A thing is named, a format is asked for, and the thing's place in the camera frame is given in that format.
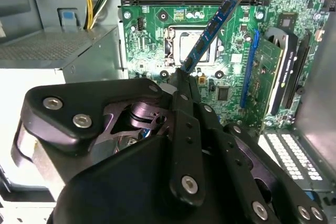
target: blue connector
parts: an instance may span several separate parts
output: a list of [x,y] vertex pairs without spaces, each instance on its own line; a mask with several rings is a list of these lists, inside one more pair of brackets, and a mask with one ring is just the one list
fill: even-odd
[[248,54],[246,72],[245,72],[244,83],[243,83],[243,90],[241,91],[242,95],[240,97],[240,103],[239,103],[242,109],[245,108],[245,105],[246,105],[248,87],[249,87],[250,80],[251,80],[251,72],[252,72],[252,66],[253,66],[253,61],[254,61],[254,55],[258,48],[259,37],[260,37],[260,32],[257,29],[254,29],[254,38],[250,46],[250,52]]

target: motherboard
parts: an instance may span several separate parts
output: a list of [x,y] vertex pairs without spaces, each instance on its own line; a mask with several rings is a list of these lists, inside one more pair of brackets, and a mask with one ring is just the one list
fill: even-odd
[[[223,0],[121,0],[129,78],[167,79]],[[294,123],[336,0],[243,0],[191,73],[221,123]]]

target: capacitor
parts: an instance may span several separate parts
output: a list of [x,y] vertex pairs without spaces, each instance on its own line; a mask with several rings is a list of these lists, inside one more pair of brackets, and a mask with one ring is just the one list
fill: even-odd
[[186,16],[186,18],[193,18],[193,17],[194,17],[194,14],[192,14],[192,13],[187,13],[185,16]]
[[197,71],[197,76],[198,77],[201,77],[203,75],[203,73],[201,71],[201,68],[196,68],[196,71]]
[[246,41],[246,42],[250,42],[250,41],[251,41],[251,36],[250,36],[249,34],[244,34],[244,35],[243,35],[243,39],[244,39],[244,41]]
[[218,46],[217,51],[218,52],[223,52],[224,51],[224,46],[223,45]]
[[264,13],[263,12],[257,12],[256,13],[256,19],[257,20],[262,20],[264,18]]
[[313,15],[313,19],[314,19],[314,20],[319,20],[321,17],[322,17],[322,15],[319,14],[319,13],[315,13],[315,14]]

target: integrated circuit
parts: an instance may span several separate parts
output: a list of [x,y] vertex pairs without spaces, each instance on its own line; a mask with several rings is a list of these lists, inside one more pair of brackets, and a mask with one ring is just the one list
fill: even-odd
[[242,24],[242,25],[240,26],[240,30],[241,30],[241,31],[247,31],[247,25],[246,25],[246,24]]
[[313,0],[308,1],[307,8],[308,8],[308,9],[312,9],[313,7],[314,7],[314,2],[313,2]]
[[217,88],[217,101],[227,101],[229,97],[230,87]]
[[277,27],[286,31],[294,31],[297,18],[297,13],[280,13]]

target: chip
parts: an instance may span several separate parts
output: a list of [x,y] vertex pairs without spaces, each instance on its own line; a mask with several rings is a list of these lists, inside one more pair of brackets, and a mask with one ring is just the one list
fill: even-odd
[[281,13],[279,15],[277,27],[284,30],[294,31],[297,18],[297,13]]
[[222,7],[220,8],[220,10],[222,11],[222,13],[225,13],[227,10],[229,10],[230,7],[231,7],[231,3],[225,2],[224,5],[222,5]]
[[246,24],[242,24],[242,25],[240,26],[240,30],[241,30],[241,31],[247,31],[247,25],[246,25]]
[[215,30],[217,24],[218,23],[216,21],[212,21],[211,24],[208,26],[208,32],[210,34],[212,34],[212,32]]
[[204,40],[201,39],[201,41],[199,41],[199,43],[197,44],[196,46],[196,51],[198,54],[200,54],[203,50],[203,47],[204,47]]
[[218,87],[217,101],[227,101],[230,87]]
[[314,2],[313,0],[308,1],[308,6],[307,8],[312,9],[314,7]]

